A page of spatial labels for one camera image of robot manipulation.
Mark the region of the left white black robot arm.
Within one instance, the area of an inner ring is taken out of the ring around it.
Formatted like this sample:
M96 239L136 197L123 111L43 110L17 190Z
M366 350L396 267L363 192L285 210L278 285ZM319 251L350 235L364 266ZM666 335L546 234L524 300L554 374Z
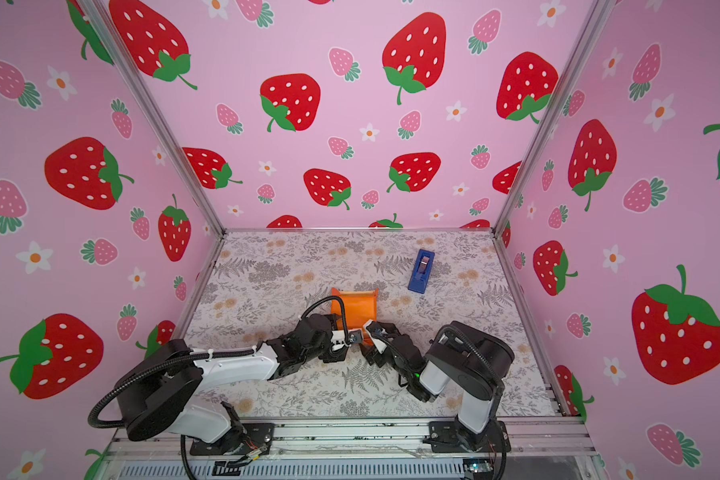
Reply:
M204 391L279 379L313 359L340 362L361 341L362 331L340 329L334 314L312 314L293 331L247 349L191 350L184 341L171 340L118 382L125 387L116 397L123 428L131 441L173 433L230 452L250 442L250 434L231 404L210 403L202 398Z

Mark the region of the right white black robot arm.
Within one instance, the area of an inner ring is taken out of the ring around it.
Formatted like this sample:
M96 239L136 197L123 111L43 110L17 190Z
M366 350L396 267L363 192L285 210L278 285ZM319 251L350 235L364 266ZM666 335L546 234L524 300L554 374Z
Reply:
M371 365L388 366L398 386L421 402L440 396L450 383L463 390L450 445L476 451L488 445L489 432L499 426L498 405L515 354L499 338L464 323L441 327L421 353L411 338L392 323L368 321L363 329L372 341L362 349Z

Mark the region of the orange yellow wrapping paper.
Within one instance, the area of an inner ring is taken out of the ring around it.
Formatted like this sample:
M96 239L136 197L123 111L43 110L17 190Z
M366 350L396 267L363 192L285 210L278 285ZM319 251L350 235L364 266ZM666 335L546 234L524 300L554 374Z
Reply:
M331 290L331 294L340 297L345 305L348 329L360 329L363 333L363 345L371 347L373 342L369 334L364 330L364 325L368 321L377 320L377 300L379 290L349 292L339 291L336 288L333 288Z

